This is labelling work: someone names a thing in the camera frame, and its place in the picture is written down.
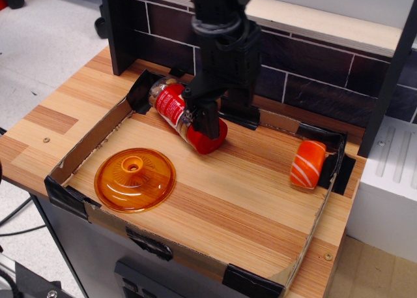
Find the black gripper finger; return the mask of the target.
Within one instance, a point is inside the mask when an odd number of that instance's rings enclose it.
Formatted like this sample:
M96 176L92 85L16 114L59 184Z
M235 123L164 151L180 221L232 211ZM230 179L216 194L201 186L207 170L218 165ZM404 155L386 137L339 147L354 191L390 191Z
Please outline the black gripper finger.
M196 132L210 140L220 136L217 99L186 99L185 116Z
M252 108L252 96L248 89L233 87L228 90L231 115L245 122L256 122L256 110Z

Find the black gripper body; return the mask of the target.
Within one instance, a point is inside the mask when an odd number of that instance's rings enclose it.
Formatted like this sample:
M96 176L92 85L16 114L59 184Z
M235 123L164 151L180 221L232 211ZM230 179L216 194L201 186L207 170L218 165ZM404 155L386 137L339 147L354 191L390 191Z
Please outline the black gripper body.
M217 99L233 87L254 87L261 62L261 28L243 21L228 34L199 34L201 69L182 93L186 99Z

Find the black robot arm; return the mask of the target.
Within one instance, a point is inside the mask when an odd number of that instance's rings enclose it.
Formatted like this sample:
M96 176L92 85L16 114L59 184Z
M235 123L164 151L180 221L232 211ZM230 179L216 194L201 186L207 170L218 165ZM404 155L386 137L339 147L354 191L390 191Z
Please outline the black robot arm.
M201 70L182 92L187 118L211 140L220 135L221 115L256 129L260 113L252 101L261 69L261 28L246 16L250 0L191 1Z

